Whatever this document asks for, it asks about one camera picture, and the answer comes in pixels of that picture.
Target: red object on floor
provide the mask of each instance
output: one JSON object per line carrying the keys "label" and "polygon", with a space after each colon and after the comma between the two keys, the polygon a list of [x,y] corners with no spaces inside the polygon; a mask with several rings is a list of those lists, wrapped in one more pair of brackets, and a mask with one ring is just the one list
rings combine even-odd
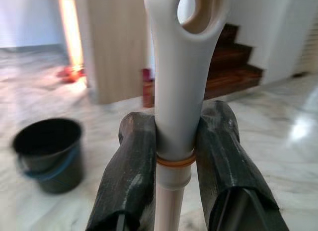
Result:
{"label": "red object on floor", "polygon": [[62,81],[65,83],[74,83],[80,78],[78,71],[71,72],[68,76],[62,78]]}
{"label": "red object on floor", "polygon": [[62,71],[57,73],[57,77],[61,77],[64,83],[74,83],[80,77],[85,76],[84,68],[75,70],[75,67],[65,66]]}
{"label": "red object on floor", "polygon": [[57,77],[69,76],[73,71],[72,66],[65,66],[62,71],[57,73]]}

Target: wooden staircase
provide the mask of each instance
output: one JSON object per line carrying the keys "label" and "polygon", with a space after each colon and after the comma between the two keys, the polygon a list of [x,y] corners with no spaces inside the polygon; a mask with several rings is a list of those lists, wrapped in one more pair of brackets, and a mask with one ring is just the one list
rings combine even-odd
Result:
{"label": "wooden staircase", "polygon": [[226,24],[211,59],[204,99],[259,85],[262,69],[247,64],[252,47],[235,43],[239,27]]}

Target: white marble floor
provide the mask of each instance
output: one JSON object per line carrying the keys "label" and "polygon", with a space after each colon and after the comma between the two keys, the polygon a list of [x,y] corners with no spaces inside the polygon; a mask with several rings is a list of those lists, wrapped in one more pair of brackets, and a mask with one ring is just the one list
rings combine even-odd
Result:
{"label": "white marble floor", "polygon": [[[118,127],[135,98],[96,105],[81,82],[61,84],[58,53],[0,51],[0,231],[84,230],[104,168],[116,152]],[[318,230],[318,75],[287,81],[229,103],[241,143],[258,166],[292,231]],[[85,129],[84,181],[48,195],[15,169],[11,140],[35,121],[67,116]],[[181,231],[204,231],[195,165],[185,189]]]}

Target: white plastic handle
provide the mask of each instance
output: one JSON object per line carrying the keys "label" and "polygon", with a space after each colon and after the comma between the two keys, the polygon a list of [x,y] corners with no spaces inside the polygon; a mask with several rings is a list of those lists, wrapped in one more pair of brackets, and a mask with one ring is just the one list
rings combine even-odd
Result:
{"label": "white plastic handle", "polygon": [[192,155],[211,57],[232,0],[196,0],[183,25],[180,0],[145,0],[155,49],[155,118],[158,155],[178,161]]}

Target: metal pole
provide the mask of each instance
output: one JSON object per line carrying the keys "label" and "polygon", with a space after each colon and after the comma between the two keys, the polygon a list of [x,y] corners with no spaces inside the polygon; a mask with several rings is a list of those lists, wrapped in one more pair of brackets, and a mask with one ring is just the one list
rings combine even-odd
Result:
{"label": "metal pole", "polygon": [[196,0],[192,18],[177,19],[180,0],[145,0],[155,49],[158,165],[155,231],[177,231],[184,187],[195,159],[211,57],[232,0]]}

